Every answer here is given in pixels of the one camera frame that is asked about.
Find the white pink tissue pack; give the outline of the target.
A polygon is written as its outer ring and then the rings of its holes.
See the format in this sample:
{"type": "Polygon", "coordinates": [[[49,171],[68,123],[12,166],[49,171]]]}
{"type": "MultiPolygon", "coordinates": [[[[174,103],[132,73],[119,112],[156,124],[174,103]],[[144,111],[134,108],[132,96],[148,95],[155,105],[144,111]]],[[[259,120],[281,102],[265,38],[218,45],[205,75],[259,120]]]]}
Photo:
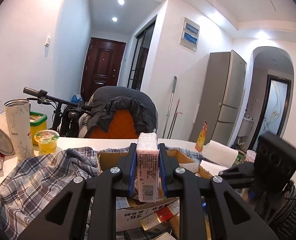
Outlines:
{"type": "Polygon", "coordinates": [[[140,202],[154,203],[158,197],[159,148],[155,132],[141,133],[136,147],[137,185],[140,202]]]}

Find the blue plaid shirt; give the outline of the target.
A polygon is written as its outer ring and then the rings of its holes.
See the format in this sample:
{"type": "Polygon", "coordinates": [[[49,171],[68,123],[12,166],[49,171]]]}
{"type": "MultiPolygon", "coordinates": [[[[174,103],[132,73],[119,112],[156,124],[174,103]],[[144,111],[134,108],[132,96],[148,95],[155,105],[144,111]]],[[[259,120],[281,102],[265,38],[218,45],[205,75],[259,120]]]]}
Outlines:
{"type": "Polygon", "coordinates": [[[99,176],[97,153],[69,148],[19,163],[0,184],[0,239],[19,235],[75,177],[99,176]]]}

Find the glass inner door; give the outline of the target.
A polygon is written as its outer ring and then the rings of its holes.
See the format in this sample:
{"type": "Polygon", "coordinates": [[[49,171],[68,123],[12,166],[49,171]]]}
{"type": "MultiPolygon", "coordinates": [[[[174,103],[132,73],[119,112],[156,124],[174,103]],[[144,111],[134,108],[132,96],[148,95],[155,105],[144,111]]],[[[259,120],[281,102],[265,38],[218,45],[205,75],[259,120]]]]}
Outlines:
{"type": "Polygon", "coordinates": [[[271,132],[281,136],[290,103],[291,81],[268,75],[264,102],[249,150],[256,150],[259,136],[271,132]]]}

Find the brown cardboard box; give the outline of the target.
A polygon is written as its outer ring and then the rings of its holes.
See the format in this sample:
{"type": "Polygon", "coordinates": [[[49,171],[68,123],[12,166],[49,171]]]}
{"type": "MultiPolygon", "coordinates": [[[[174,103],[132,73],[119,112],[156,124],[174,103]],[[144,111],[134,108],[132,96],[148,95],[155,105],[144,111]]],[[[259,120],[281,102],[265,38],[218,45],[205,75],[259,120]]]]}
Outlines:
{"type": "MultiPolygon", "coordinates": [[[[175,157],[179,164],[208,161],[202,154],[183,148],[166,148],[169,156],[175,157]]],[[[97,153],[98,166],[101,172],[117,166],[121,157],[128,154],[128,148],[106,149],[97,153]]],[[[166,198],[159,187],[159,196],[154,203],[143,203],[138,200],[136,185],[129,197],[116,198],[116,239],[153,239],[154,234],[141,226],[140,220],[175,202],[176,198],[166,198]]]]}

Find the orange snack bag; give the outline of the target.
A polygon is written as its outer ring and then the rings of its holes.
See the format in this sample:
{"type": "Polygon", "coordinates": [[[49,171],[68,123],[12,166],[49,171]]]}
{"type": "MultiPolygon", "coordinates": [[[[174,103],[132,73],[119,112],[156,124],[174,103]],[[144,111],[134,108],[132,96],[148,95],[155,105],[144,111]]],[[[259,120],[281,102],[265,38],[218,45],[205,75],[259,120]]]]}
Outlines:
{"type": "Polygon", "coordinates": [[[203,150],[204,142],[207,136],[207,128],[208,128],[208,125],[207,125],[207,122],[205,121],[198,135],[197,142],[195,144],[195,149],[197,150],[197,152],[202,152],[203,150]]]}

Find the grey refrigerator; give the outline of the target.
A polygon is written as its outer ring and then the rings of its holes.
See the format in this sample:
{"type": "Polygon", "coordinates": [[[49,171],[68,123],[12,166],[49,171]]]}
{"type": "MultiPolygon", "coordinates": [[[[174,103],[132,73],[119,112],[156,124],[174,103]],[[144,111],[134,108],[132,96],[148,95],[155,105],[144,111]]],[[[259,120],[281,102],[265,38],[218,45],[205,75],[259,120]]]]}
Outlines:
{"type": "Polygon", "coordinates": [[[207,124],[205,144],[227,145],[237,121],[246,74],[246,62],[235,51],[210,53],[204,86],[190,141],[207,124]]]}

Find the yellow jelly cup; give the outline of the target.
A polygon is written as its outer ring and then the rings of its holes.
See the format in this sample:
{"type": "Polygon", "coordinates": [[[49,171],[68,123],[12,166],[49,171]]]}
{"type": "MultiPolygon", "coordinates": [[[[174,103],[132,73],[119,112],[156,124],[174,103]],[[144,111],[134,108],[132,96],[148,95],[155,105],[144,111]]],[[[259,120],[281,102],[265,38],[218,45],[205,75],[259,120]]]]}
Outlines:
{"type": "Polygon", "coordinates": [[[39,146],[39,150],[44,154],[50,154],[55,152],[57,148],[57,140],[59,139],[59,133],[51,129],[45,129],[37,132],[34,135],[34,139],[39,146]]]}

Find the yellow container green rim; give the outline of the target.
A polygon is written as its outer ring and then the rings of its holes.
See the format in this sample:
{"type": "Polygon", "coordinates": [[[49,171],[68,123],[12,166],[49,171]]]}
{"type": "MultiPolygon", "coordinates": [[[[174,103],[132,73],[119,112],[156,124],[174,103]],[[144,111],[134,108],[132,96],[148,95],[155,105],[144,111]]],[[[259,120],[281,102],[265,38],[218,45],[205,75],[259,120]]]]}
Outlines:
{"type": "Polygon", "coordinates": [[[46,129],[47,115],[43,113],[30,111],[30,130],[31,130],[31,139],[32,144],[37,145],[38,143],[34,139],[34,135],[46,129]]]}

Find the black bicycle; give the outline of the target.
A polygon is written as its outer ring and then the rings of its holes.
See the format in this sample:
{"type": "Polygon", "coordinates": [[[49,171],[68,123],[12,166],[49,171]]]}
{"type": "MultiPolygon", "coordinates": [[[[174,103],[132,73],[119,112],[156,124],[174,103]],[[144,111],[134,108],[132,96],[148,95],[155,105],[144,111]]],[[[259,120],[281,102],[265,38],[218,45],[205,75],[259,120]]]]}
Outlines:
{"type": "Polygon", "coordinates": [[[83,114],[92,115],[92,108],[82,100],[78,103],[68,102],[48,95],[46,90],[35,90],[28,87],[24,87],[23,93],[30,96],[28,100],[54,108],[51,129],[57,131],[61,137],[77,138],[80,132],[80,117],[83,114]]]}

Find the white tall tumbler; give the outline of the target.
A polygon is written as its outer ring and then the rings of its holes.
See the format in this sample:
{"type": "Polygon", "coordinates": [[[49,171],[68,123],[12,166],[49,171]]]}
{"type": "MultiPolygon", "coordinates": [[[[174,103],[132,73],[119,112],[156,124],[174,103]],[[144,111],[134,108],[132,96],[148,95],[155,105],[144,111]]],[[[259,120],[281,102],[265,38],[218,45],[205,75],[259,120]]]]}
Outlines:
{"type": "Polygon", "coordinates": [[[18,161],[34,157],[30,129],[30,102],[13,99],[4,103],[9,136],[18,161]]]}

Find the chair with dark jacket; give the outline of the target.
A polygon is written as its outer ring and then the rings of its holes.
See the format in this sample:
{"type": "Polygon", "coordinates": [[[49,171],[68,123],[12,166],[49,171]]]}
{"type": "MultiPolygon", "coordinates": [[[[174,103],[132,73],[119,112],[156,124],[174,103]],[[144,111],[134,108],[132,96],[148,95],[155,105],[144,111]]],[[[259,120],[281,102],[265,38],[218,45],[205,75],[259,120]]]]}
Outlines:
{"type": "Polygon", "coordinates": [[[158,129],[158,112],[151,98],[135,89],[105,86],[88,102],[89,114],[79,119],[79,138],[137,139],[158,129]]]}

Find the dark brown entrance door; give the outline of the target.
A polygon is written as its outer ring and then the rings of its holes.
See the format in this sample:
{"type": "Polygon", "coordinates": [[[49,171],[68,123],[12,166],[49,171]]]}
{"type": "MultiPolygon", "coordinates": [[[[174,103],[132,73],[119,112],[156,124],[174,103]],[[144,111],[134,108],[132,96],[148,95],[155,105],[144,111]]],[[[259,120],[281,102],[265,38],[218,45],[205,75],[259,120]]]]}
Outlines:
{"type": "Polygon", "coordinates": [[[81,81],[81,97],[89,101],[100,87],[116,86],[126,43],[92,37],[81,81]]]}

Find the wall electrical panel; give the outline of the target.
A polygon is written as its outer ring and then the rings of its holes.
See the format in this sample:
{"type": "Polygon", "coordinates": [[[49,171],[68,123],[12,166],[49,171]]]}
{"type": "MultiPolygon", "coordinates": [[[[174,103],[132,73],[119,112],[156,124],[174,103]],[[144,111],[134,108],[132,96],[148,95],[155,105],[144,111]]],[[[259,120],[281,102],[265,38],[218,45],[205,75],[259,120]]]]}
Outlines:
{"type": "Polygon", "coordinates": [[[183,29],[181,34],[180,45],[196,52],[200,26],[188,18],[184,18],[183,29]]]}

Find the white wall switch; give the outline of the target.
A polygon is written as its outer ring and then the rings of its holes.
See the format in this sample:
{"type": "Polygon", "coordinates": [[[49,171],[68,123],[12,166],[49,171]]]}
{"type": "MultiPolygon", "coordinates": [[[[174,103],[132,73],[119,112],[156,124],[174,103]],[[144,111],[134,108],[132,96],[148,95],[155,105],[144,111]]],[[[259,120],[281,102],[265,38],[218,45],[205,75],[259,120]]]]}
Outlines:
{"type": "Polygon", "coordinates": [[[51,42],[51,37],[47,36],[46,41],[45,41],[45,46],[48,47],[51,42]]]}

